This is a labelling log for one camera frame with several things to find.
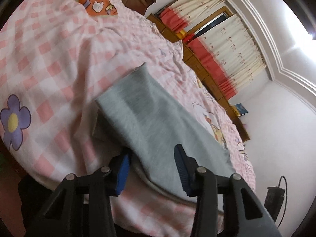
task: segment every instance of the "yellow flower center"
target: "yellow flower center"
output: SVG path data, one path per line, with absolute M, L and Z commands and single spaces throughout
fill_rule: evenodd
M 15 113 L 12 113 L 9 117 L 8 121 L 8 130 L 10 133 L 13 133 L 19 125 L 19 119 L 18 116 Z

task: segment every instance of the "blue book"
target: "blue book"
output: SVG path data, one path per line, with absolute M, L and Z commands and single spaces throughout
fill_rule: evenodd
M 246 110 L 241 103 L 232 106 L 232 108 L 237 116 L 242 116 L 248 113 L 248 110 Z

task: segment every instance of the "gray towel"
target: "gray towel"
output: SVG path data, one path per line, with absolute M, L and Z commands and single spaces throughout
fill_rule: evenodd
M 181 199 L 196 200 L 182 189 L 173 157 L 178 143 L 214 174 L 229 177 L 235 172 L 229 151 L 148 74 L 144 65 L 109 88 L 96 103 L 115 135 L 137 155 L 148 179 Z

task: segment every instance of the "bedsheet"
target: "bedsheet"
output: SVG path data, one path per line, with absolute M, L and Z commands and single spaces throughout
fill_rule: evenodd
M 24 0 L 2 28 L 0 136 L 11 154 L 50 189 L 69 173 L 86 175 L 107 164 L 118 150 L 111 140 L 104 149 L 91 138 L 94 99 L 146 63 L 150 75 L 229 150 L 234 169 L 255 189 L 235 125 L 183 63 L 181 43 L 167 41 L 121 0 L 109 2 L 113 16 L 95 17 L 78 0 Z M 111 204 L 115 223 L 128 230 L 189 236 L 192 228 L 194 207 L 158 194 L 133 171 Z

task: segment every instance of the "window frame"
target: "window frame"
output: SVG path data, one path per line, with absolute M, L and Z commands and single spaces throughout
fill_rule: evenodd
M 191 28 L 186 35 L 194 34 L 196 31 L 203 28 L 205 25 L 207 25 L 210 21 L 215 19 L 217 16 L 221 15 L 222 13 L 225 13 L 228 18 L 233 16 L 233 13 L 226 7 L 223 6 L 222 8 L 218 9 L 216 12 L 209 15 L 206 19 L 202 20 L 199 24 L 197 24 L 195 27 Z

